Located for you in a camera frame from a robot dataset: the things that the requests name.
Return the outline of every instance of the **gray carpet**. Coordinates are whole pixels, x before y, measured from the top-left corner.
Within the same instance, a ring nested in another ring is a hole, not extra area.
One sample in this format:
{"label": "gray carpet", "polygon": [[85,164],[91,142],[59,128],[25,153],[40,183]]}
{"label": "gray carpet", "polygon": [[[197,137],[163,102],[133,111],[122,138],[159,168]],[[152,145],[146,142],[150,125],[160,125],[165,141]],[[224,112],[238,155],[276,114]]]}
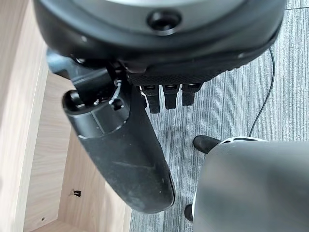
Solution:
{"label": "gray carpet", "polygon": [[[309,141],[309,0],[290,0],[278,41],[273,46],[276,80],[269,102],[253,132],[272,141]],[[194,107],[164,109],[150,115],[164,149],[177,191],[175,205],[157,215],[133,212],[131,232],[191,232],[183,215],[193,200],[204,155],[194,150],[199,134],[225,139],[248,134],[271,81],[267,51],[238,70],[204,84]]]}

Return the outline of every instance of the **black wheel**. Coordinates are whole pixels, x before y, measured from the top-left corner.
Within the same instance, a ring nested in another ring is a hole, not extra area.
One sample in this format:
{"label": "black wheel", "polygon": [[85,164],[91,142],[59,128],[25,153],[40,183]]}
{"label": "black wheel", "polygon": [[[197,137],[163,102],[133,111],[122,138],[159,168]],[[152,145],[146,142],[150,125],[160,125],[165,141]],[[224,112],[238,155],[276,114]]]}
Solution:
{"label": "black wheel", "polygon": [[193,221],[192,204],[189,204],[185,207],[184,216],[187,220]]}
{"label": "black wheel", "polygon": [[194,138],[193,145],[194,147],[205,153],[208,154],[215,146],[217,146],[221,141],[215,138],[211,138],[206,135],[199,135]]}

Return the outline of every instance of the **wooden panel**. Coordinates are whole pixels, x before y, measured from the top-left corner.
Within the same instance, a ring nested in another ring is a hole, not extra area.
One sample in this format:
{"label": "wooden panel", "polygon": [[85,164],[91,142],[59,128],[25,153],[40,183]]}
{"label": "wooden panel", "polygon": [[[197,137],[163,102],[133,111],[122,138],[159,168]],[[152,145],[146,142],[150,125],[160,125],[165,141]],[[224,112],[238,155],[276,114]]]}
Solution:
{"label": "wooden panel", "polygon": [[[82,196],[70,195],[72,189]],[[130,214],[72,132],[58,219],[88,232],[128,232]]]}
{"label": "wooden panel", "polygon": [[48,72],[46,46],[29,1],[0,0],[0,8],[0,231],[21,232]]}
{"label": "wooden panel", "polygon": [[73,227],[67,223],[56,220],[49,223],[46,226],[43,226],[33,232],[86,232],[82,231],[76,227]]}
{"label": "wooden panel", "polygon": [[72,88],[67,79],[54,74],[47,77],[28,191],[25,232],[58,218],[71,131],[61,100]]}

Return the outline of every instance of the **light wood surface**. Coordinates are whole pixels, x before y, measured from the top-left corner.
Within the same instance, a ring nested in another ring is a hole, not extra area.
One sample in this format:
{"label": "light wood surface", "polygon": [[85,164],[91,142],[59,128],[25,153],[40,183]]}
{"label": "light wood surface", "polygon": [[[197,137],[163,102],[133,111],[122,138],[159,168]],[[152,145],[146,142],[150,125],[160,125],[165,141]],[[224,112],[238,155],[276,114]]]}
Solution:
{"label": "light wood surface", "polygon": [[[81,197],[70,195],[80,190]],[[88,232],[129,232],[131,209],[95,168],[72,131],[59,220]]]}
{"label": "light wood surface", "polygon": [[48,68],[27,0],[0,0],[0,231],[21,232]]}
{"label": "light wood surface", "polygon": [[34,151],[24,231],[30,232],[58,218],[71,125],[62,109],[62,96],[71,82],[48,74]]}
{"label": "light wood surface", "polygon": [[46,226],[43,226],[34,232],[87,232],[82,231],[76,227],[73,227],[67,223],[64,223],[62,221],[56,220],[51,223],[49,223]]}

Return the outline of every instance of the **black cable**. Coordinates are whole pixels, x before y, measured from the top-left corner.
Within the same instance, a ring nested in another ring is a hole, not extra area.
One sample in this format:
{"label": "black cable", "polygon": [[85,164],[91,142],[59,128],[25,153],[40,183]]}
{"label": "black cable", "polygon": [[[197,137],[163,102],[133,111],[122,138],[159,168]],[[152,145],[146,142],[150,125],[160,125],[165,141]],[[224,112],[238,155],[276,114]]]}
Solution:
{"label": "black cable", "polygon": [[271,61],[272,61],[272,78],[271,78],[271,84],[270,84],[270,88],[269,88],[268,94],[267,94],[267,96],[266,96],[266,99],[265,99],[265,101],[264,101],[264,104],[263,104],[263,106],[262,106],[262,108],[261,108],[259,114],[256,116],[256,119],[255,119],[255,121],[254,121],[254,123],[253,123],[253,125],[252,125],[252,127],[251,127],[251,130],[250,130],[250,133],[249,133],[249,137],[252,136],[254,127],[255,127],[257,121],[259,120],[259,118],[260,118],[260,116],[261,116],[261,114],[262,114],[262,112],[263,112],[263,110],[264,110],[264,108],[265,108],[265,106],[266,106],[266,104],[267,104],[267,101],[268,101],[268,99],[269,99],[269,96],[270,96],[270,94],[271,94],[271,91],[272,91],[272,89],[273,89],[273,87],[274,87],[274,82],[275,82],[275,71],[276,71],[276,69],[275,69],[275,68],[276,68],[276,67],[275,67],[275,58],[274,58],[274,53],[273,53],[273,51],[272,51],[271,48],[269,48],[269,51],[270,51]]}

